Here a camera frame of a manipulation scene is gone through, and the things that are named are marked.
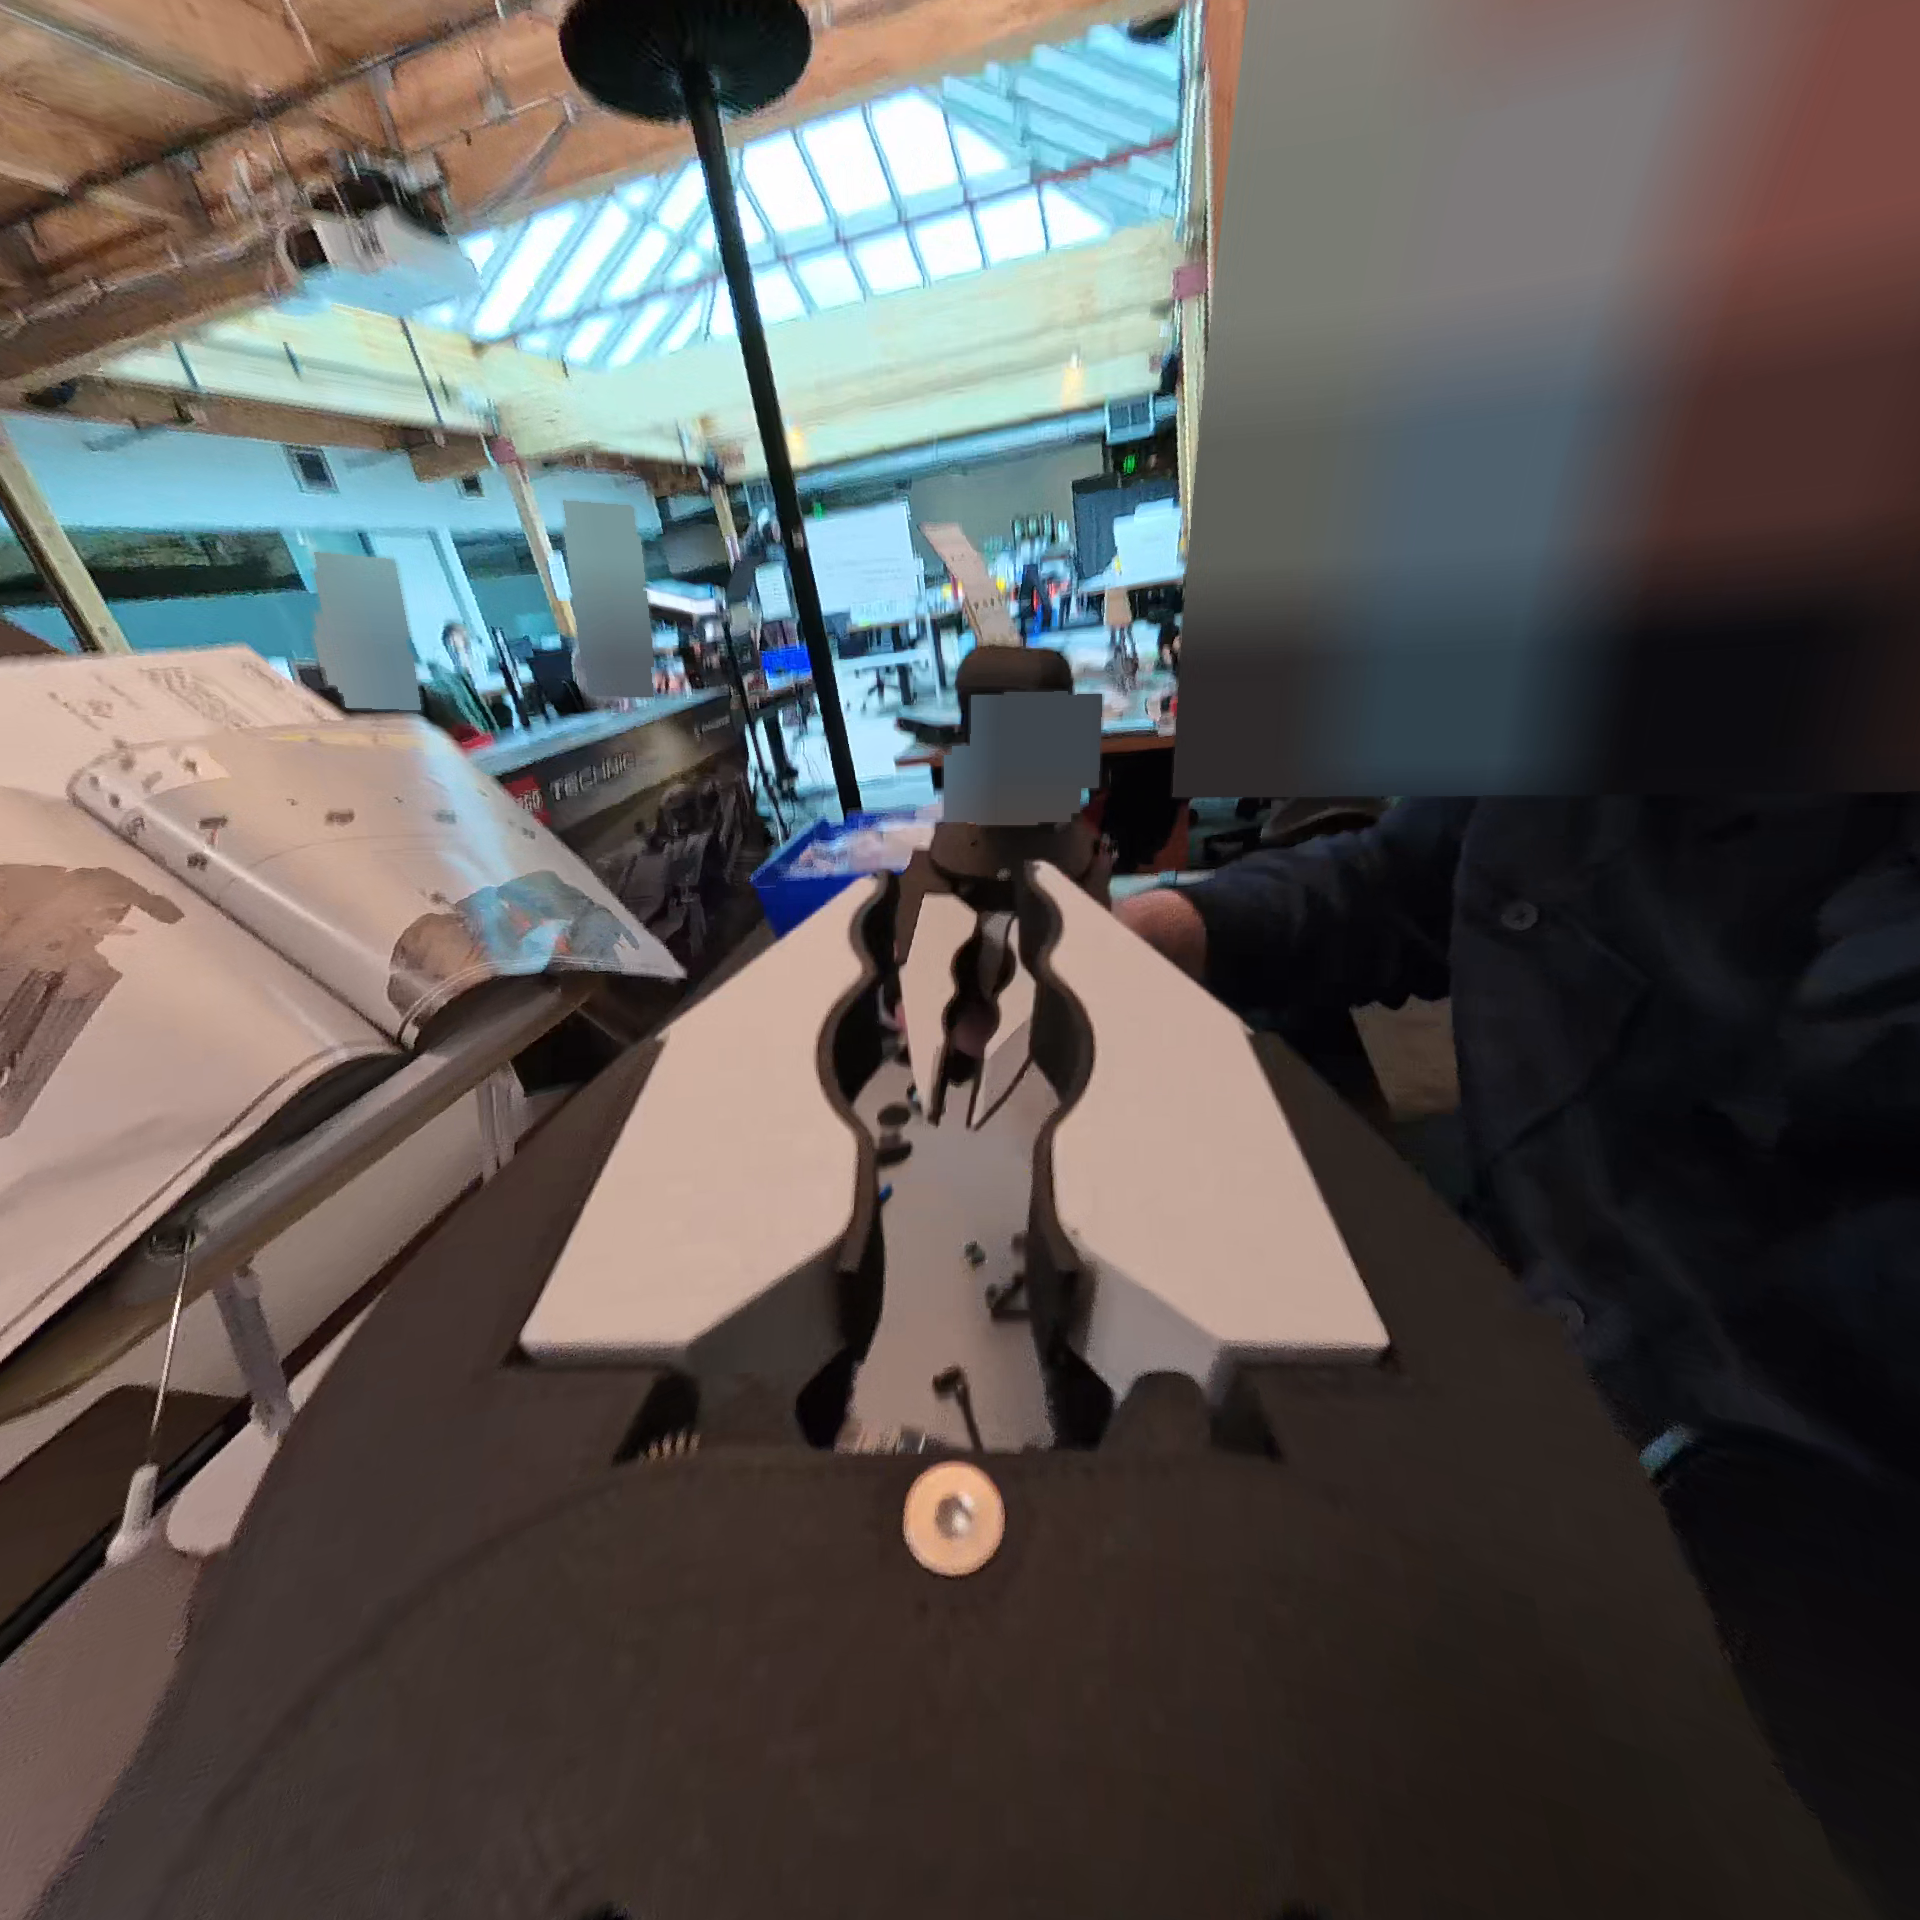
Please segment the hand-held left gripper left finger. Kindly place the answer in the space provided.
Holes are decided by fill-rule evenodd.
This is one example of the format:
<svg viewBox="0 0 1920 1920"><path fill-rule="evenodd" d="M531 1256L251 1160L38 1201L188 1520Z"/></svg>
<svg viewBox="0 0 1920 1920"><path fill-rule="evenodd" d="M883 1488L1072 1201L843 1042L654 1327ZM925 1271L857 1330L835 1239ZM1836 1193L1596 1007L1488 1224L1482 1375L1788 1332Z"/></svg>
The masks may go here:
<svg viewBox="0 0 1920 1920"><path fill-rule="evenodd" d="M898 882L854 880L681 1014L521 1332L534 1364L747 1385L833 1450L880 1321L874 1135Z"/></svg>

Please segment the person's right forearm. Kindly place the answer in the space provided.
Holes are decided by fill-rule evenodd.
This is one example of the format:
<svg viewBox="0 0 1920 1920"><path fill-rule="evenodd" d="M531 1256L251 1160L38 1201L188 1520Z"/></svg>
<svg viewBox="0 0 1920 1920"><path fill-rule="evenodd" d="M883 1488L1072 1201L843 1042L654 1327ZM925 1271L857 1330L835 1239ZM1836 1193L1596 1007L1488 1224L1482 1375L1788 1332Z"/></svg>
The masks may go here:
<svg viewBox="0 0 1920 1920"><path fill-rule="evenodd" d="M1366 827L1252 852L1177 890L1198 921L1196 976L1235 1014L1274 1025L1444 1002L1468 815L1403 802Z"/></svg>

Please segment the whiteboard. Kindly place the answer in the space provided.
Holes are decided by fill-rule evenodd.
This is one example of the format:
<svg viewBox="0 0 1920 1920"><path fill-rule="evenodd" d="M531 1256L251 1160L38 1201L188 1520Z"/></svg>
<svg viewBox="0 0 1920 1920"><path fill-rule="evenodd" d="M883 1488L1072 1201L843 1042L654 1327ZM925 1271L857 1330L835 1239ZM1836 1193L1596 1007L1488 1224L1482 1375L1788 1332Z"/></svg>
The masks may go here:
<svg viewBox="0 0 1920 1920"><path fill-rule="evenodd" d="M861 630L898 627L922 616L925 563L902 496L809 514L805 534L825 617Z"/></svg>

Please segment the large printed task sheet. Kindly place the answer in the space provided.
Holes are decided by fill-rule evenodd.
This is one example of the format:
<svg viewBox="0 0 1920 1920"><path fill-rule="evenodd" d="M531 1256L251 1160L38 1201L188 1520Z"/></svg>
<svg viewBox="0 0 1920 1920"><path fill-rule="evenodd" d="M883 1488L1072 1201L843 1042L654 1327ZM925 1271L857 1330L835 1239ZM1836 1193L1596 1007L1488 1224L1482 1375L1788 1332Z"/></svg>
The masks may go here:
<svg viewBox="0 0 1920 1920"><path fill-rule="evenodd" d="M138 657L8 657L3 786L60 801L90 761L233 730L346 716L245 646Z"/></svg>

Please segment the dark lego set box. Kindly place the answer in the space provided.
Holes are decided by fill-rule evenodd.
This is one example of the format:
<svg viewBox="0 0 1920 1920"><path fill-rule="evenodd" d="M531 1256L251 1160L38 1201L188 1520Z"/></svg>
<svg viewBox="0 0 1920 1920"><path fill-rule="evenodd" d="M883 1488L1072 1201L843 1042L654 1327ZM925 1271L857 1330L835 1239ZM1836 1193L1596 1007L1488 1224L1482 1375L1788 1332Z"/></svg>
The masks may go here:
<svg viewBox="0 0 1920 1920"><path fill-rule="evenodd" d="M466 746L700 983L761 923L747 714L708 689Z"/></svg>

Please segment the person's right hand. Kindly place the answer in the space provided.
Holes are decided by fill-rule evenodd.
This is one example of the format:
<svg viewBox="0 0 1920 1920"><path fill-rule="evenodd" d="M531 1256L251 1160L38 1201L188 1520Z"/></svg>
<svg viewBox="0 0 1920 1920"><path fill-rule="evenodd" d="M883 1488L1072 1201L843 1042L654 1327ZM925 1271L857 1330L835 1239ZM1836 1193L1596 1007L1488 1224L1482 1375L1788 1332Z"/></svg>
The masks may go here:
<svg viewBox="0 0 1920 1920"><path fill-rule="evenodd" d="M1209 976L1209 931L1198 890L1160 884L1116 899L1113 920L1196 983Z"/></svg>

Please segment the cluttered background workbench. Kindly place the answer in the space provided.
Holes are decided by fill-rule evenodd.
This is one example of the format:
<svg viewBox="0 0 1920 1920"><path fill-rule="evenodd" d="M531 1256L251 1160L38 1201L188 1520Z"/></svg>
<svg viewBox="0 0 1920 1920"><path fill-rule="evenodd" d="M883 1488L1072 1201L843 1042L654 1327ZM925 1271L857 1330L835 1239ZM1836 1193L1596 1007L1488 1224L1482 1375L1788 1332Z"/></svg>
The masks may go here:
<svg viewBox="0 0 1920 1920"><path fill-rule="evenodd" d="M924 584L916 601L900 595L860 601L848 612L852 627L885 624L900 612L920 631L902 650L906 692L892 708L898 735L896 769L937 771L957 739L957 668L986 642L1000 650L1040 650L1060 655L1077 690L1101 700L1101 750L1147 753L1168 746L1176 731L1176 687L1166 668L1155 666L1146 627L1125 633L1110 651L1110 633L1092 623L1106 596L1128 601L1172 590L1163 584L1125 584L1097 576L1081 584L1068 556L1042 556L1038 570L1040 612L1033 616L1021 570L987 563L957 524L913 522L906 504L893 504L902 534L922 542L934 563L920 566Z"/></svg>

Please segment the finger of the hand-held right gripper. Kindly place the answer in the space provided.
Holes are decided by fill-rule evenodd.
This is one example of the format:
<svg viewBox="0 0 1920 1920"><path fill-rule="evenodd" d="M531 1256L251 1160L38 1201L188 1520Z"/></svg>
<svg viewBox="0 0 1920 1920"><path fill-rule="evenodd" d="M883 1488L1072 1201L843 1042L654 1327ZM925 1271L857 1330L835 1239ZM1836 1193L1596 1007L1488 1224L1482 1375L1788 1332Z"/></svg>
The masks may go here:
<svg viewBox="0 0 1920 1920"><path fill-rule="evenodd" d="M960 966L963 1121L986 1129L1028 1068L1036 982L1026 971L1014 914L987 914Z"/></svg>
<svg viewBox="0 0 1920 1920"><path fill-rule="evenodd" d="M925 1126L940 1126L944 1116L947 1017L964 986L955 968L974 938L976 913L970 903L957 896L925 896L898 963L902 1051Z"/></svg>

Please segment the thick lego instruction booklet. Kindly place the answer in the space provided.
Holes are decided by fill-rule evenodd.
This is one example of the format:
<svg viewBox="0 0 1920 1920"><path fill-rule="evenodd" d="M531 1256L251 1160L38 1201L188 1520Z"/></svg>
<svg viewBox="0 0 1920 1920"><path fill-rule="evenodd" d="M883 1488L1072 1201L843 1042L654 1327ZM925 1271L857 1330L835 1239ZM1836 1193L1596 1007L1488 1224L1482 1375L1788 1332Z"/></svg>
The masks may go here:
<svg viewBox="0 0 1920 1920"><path fill-rule="evenodd" d="M5 1359L233 1154L504 982L683 969L424 723L114 744L5 786Z"/></svg>

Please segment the scattered loose lego pieces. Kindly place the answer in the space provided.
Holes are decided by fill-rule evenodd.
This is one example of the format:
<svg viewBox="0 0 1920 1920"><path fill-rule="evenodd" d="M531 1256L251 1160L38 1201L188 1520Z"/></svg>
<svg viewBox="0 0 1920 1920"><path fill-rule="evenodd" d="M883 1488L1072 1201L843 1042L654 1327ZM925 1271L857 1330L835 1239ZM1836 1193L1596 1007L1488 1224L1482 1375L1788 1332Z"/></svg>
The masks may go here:
<svg viewBox="0 0 1920 1920"><path fill-rule="evenodd" d="M909 1154L880 1170L883 1307L851 1411L861 1428L949 1448L1042 1450L1052 1440L1026 1321L990 1289L1024 1268L1030 1145L1045 1089L1021 1083L980 1132L949 1114L900 1129Z"/></svg>

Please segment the white ceiling box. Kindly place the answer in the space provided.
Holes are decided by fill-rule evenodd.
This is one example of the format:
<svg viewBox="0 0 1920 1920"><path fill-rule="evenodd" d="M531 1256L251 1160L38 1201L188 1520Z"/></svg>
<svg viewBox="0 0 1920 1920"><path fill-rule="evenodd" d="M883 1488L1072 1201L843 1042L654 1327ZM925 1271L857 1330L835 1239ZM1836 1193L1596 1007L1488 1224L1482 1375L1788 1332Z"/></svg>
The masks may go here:
<svg viewBox="0 0 1920 1920"><path fill-rule="evenodd" d="M358 215L314 210L281 236L278 251L292 275L278 308L294 316L346 306L413 321L472 303L482 284L454 241L395 206Z"/></svg>

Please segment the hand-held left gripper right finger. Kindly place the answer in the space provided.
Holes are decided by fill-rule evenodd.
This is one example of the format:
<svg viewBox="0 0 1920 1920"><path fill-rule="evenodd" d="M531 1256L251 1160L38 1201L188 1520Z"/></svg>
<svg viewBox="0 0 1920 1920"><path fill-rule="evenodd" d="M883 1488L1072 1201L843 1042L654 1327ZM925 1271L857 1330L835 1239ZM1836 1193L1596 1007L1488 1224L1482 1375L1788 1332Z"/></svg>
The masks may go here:
<svg viewBox="0 0 1920 1920"><path fill-rule="evenodd" d="M1092 1450L1150 1376L1226 1409L1246 1375L1371 1368L1389 1332L1281 1105L1278 1047L1057 866L1019 880L1026 1314L1052 1439Z"/></svg>

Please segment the black stand pole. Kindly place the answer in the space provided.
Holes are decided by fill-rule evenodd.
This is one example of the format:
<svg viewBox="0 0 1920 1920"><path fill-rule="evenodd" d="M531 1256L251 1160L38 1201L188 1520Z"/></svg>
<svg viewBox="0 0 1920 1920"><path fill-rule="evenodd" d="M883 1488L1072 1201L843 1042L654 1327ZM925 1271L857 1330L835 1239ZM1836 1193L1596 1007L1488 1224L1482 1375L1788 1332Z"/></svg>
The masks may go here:
<svg viewBox="0 0 1920 1920"><path fill-rule="evenodd" d="M825 744L833 764L835 795L843 816L861 810L857 769L848 740L848 720L841 705L833 646L825 627L825 610L813 576L808 527L800 511L795 472L788 457L784 415L778 395L772 360L761 322L750 248L738 220L736 187L730 167L723 114L714 76L700 65L683 65L678 71L681 94L688 111L688 127L704 170L706 200L728 292L736 316L736 348L750 384L754 424L766 462L766 480L776 499L776 514L781 530L792 593L798 608L800 633L808 646L817 702L824 719Z"/></svg>

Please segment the blue plastic bin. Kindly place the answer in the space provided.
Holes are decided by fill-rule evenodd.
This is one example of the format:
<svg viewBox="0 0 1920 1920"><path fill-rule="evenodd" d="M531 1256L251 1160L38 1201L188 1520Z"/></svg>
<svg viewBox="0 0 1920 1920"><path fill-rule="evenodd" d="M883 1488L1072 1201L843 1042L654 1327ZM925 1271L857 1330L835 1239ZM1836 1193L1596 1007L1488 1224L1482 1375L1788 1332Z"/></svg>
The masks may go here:
<svg viewBox="0 0 1920 1920"><path fill-rule="evenodd" d="M913 858L928 850L942 816L944 808L930 802L857 811L840 823L805 827L752 876L766 923L776 938L784 938L852 882L902 876Z"/></svg>

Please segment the person's dark clothing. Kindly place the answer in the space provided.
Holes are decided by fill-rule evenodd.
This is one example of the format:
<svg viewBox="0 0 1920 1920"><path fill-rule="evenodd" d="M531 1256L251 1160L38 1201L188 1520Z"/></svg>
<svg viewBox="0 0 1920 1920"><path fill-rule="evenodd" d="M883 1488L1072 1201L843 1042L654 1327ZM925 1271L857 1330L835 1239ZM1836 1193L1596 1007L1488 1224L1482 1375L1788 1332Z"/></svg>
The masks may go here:
<svg viewBox="0 0 1920 1920"><path fill-rule="evenodd" d="M1473 1220L1662 1483L1794 1788L1915 1915L1915 795L1453 806Z"/></svg>

